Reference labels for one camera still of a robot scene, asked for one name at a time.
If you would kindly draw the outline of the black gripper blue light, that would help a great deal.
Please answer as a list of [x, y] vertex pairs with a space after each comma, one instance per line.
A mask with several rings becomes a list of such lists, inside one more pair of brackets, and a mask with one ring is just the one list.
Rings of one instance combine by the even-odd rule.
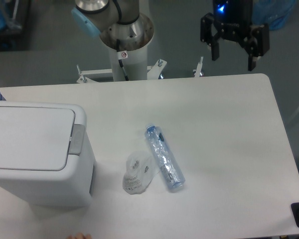
[[[259, 57], [270, 49], [270, 29], [267, 23], [252, 25], [252, 0], [214, 0], [213, 14], [200, 20], [200, 40], [211, 48], [212, 61], [219, 58], [220, 38], [237, 42], [248, 54], [248, 71], [252, 71]], [[217, 32], [212, 35], [212, 26]]]

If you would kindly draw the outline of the fingertips at bottom edge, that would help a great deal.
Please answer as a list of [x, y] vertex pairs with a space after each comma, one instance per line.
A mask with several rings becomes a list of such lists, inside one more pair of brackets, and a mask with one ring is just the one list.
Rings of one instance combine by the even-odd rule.
[[66, 239], [92, 239], [92, 236], [90, 234], [83, 234], [83, 233], [77, 233], [76, 235], [69, 235], [66, 237]]

